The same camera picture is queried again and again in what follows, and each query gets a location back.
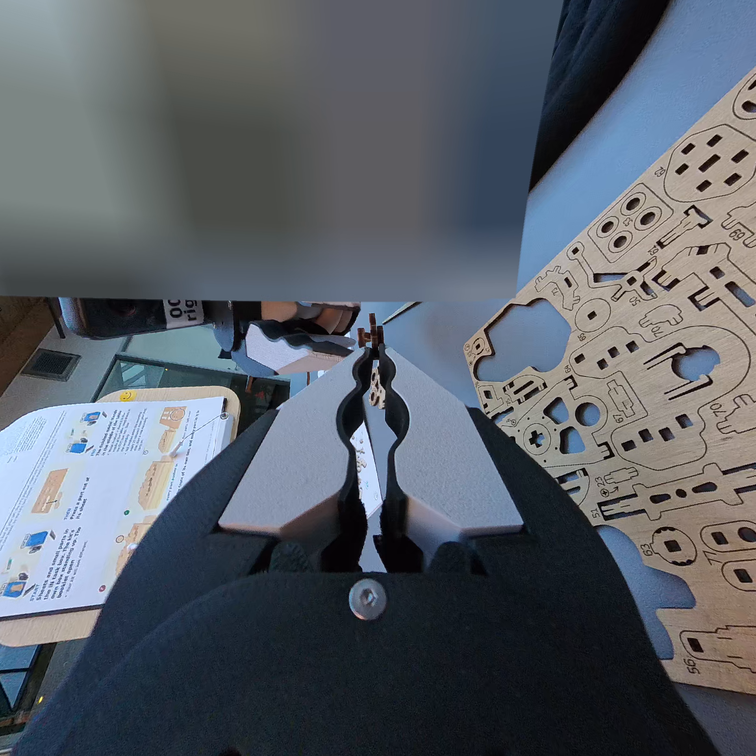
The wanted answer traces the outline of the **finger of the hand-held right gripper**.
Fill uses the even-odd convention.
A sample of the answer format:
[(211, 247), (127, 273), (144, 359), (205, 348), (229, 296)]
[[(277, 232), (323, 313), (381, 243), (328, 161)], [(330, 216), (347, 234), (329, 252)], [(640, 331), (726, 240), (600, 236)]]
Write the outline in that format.
[(348, 336), (288, 332), (283, 324), (265, 321), (249, 326), (232, 359), (249, 376), (316, 373), (347, 358), (355, 345)]
[(260, 302), (259, 327), (269, 338), (346, 335), (360, 302)]

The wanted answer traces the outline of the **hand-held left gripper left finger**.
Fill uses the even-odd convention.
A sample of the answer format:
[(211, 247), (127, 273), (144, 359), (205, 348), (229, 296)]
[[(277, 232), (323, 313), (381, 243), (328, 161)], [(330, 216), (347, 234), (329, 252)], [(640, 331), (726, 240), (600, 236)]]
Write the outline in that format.
[(351, 438), (371, 350), (356, 350), (280, 406), (219, 519), (227, 532), (301, 544), (325, 572), (357, 572), (367, 536)]

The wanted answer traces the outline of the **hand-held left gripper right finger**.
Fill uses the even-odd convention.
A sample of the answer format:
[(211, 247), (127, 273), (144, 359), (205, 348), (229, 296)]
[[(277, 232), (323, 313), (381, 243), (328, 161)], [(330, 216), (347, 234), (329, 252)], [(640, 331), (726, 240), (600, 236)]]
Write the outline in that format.
[(380, 347), (389, 449), (376, 550), (388, 572), (420, 572), (440, 545), (518, 534), (524, 522), (468, 407)]

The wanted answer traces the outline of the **wooden gear base plate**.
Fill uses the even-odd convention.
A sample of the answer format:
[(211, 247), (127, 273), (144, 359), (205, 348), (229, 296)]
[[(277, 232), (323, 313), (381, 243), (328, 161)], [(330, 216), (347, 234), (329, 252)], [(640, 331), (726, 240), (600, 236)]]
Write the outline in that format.
[(368, 392), (368, 400), (372, 407), (385, 409), (385, 389), (380, 379), (379, 346), (384, 343), (383, 326), (376, 322), (374, 313), (368, 315), (369, 326), (358, 327), (357, 341), (360, 348), (365, 348), (372, 360), (371, 383)]

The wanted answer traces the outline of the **grey desk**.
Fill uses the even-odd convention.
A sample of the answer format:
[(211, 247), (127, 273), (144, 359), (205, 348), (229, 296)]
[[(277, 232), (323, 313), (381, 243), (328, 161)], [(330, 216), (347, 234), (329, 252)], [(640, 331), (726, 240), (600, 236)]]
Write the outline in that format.
[[(549, 263), (600, 211), (754, 68), (754, 2), (670, 2), (647, 46), (617, 89), (528, 196), (516, 289)], [(463, 343), (507, 303), (425, 302), (385, 328), (389, 346), (466, 404), (478, 402), (464, 364)], [(502, 343), (508, 323), (521, 325), (515, 358), (555, 357), (565, 326), (546, 306), (506, 316), (494, 328)], [(637, 548), (614, 528), (599, 534), (617, 560), (657, 652), (671, 641), (655, 614), (681, 608), (691, 596), (682, 581), (642, 566)], [(754, 696), (676, 684), (721, 754), (754, 754)]]

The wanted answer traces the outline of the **metal vent grille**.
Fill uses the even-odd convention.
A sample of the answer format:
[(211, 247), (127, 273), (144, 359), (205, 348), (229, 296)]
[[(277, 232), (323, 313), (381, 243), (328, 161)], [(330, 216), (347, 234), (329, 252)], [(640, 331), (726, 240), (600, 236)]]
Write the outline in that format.
[(43, 380), (67, 382), (80, 363), (81, 355), (46, 348), (34, 351), (20, 374)]

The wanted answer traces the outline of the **laser-cut wooden parts sheet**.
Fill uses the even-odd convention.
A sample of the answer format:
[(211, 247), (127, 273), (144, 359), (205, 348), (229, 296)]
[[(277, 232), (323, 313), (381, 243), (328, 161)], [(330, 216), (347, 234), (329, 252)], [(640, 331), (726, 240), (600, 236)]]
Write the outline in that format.
[[(755, 76), (745, 75), (464, 344), (484, 414), (649, 567), (672, 680), (754, 694)], [(550, 303), (560, 363), (484, 378), (491, 329)]]

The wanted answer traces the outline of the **black cloth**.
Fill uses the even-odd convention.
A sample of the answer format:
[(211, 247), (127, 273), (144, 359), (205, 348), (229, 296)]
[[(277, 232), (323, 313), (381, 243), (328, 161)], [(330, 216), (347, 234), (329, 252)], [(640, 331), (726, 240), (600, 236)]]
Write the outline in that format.
[(564, 1), (532, 164), (543, 178), (623, 80), (669, 1)]

